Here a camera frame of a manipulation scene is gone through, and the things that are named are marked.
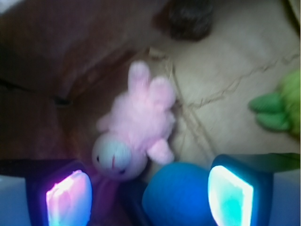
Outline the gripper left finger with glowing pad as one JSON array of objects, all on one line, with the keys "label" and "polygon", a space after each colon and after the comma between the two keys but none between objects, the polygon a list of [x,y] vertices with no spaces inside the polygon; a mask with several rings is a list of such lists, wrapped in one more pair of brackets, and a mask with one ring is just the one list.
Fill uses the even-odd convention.
[{"label": "gripper left finger with glowing pad", "polygon": [[85,226],[92,184],[78,160],[1,160],[2,226]]}]

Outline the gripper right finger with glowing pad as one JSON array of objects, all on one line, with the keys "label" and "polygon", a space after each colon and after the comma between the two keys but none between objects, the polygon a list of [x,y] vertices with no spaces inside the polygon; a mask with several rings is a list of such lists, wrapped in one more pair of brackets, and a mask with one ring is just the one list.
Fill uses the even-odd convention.
[{"label": "gripper right finger with glowing pad", "polygon": [[218,226],[299,226],[298,153],[221,154],[211,166],[208,200]]}]

